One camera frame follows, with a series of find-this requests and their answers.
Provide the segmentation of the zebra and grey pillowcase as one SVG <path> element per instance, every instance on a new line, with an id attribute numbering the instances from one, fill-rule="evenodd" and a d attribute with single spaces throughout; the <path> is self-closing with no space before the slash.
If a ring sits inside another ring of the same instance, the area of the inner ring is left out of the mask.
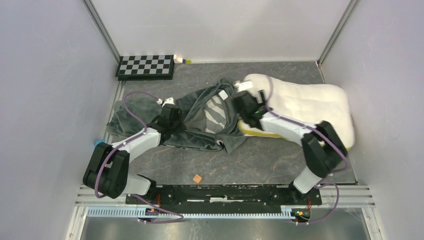
<path id="1" fill-rule="evenodd" d="M 224 77 L 214 85 L 175 99 L 186 129 L 172 135 L 164 145 L 205 152 L 225 150 L 230 154 L 244 143 L 247 138 L 238 128 L 239 117 L 231 105 L 236 93 L 234 82 Z M 161 107 L 155 99 L 137 93 L 114 104 L 106 130 L 110 135 L 128 138 L 144 128 L 136 118 L 149 124 L 160 113 Z"/>

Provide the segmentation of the white pillow with yellow edge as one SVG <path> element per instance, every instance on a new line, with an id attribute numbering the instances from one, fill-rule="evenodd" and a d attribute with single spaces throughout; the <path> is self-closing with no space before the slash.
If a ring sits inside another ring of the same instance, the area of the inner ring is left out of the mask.
<path id="1" fill-rule="evenodd" d="M 346 92 L 331 84 L 297 84 L 265 74 L 248 74 L 242 81 L 251 81 L 248 90 L 258 100 L 264 91 L 269 107 L 279 115 L 300 122 L 329 122 L 347 150 L 355 143 L 355 130 Z"/>

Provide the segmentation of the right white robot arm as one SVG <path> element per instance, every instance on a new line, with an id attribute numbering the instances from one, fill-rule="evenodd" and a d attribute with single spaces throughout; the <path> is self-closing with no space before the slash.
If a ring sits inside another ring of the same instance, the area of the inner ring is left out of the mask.
<path id="1" fill-rule="evenodd" d="M 306 201 L 312 188 L 336 171 L 341 162 L 347 162 L 347 149 L 329 122 L 312 124 L 279 115 L 263 94 L 259 102 L 246 90 L 236 93 L 231 103 L 249 127 L 277 134 L 302 147 L 306 166 L 289 185 L 288 196 L 293 203 Z"/>

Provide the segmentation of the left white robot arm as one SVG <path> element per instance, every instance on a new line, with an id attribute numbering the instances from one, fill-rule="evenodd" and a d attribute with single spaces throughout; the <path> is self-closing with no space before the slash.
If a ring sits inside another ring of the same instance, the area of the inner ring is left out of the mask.
<path id="1" fill-rule="evenodd" d="M 155 181 L 130 175 L 130 162 L 185 129 L 181 109 L 165 104 L 161 113 L 142 131 L 113 144 L 98 143 L 84 173 L 83 184 L 93 189 L 98 198 L 115 199 L 122 194 L 137 194 L 145 204 L 153 203 L 157 198 Z"/>

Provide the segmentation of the black grey checkerboard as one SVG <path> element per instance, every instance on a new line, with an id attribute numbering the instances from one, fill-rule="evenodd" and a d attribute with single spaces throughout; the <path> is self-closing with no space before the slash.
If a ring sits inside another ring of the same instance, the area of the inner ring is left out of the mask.
<path id="1" fill-rule="evenodd" d="M 172 80 L 174 66 L 173 55 L 121 56 L 115 77 L 119 81 Z"/>

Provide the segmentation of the small orange cube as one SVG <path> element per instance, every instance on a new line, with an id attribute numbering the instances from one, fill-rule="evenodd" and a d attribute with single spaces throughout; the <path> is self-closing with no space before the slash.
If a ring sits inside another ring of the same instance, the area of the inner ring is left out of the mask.
<path id="1" fill-rule="evenodd" d="M 200 182 L 202 181 L 202 177 L 200 176 L 200 175 L 198 175 L 198 174 L 196 174 L 194 177 L 193 177 L 193 181 L 196 183 L 196 184 L 200 184 Z"/>

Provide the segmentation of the small white yellow object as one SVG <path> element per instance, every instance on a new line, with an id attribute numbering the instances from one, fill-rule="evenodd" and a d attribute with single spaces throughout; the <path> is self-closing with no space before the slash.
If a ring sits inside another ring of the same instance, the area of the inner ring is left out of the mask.
<path id="1" fill-rule="evenodd" d="M 192 63 L 190 59 L 185 59 L 182 56 L 179 56 L 177 54 L 173 55 L 173 62 L 175 64 L 191 64 Z"/>

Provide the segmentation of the blue clip on wall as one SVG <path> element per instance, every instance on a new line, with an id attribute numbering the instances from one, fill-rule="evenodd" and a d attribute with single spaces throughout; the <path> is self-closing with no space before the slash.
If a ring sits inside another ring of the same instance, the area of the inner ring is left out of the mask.
<path id="1" fill-rule="evenodd" d="M 97 140 L 97 141 L 94 143 L 94 146 L 96 147 L 97 145 L 99 145 L 99 144 L 101 144 L 101 143 L 104 143 L 104 142 L 105 142 L 105 139 L 104 139 L 104 138 L 99 139 L 99 140 Z"/>

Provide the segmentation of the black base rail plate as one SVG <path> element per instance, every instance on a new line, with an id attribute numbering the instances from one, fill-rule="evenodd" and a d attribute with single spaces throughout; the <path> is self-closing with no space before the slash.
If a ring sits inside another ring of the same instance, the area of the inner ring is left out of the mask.
<path id="1" fill-rule="evenodd" d="M 148 202 L 179 214 L 277 214 L 282 206 L 322 204 L 320 191 L 298 194 L 289 185 L 157 185 L 143 196 Z"/>

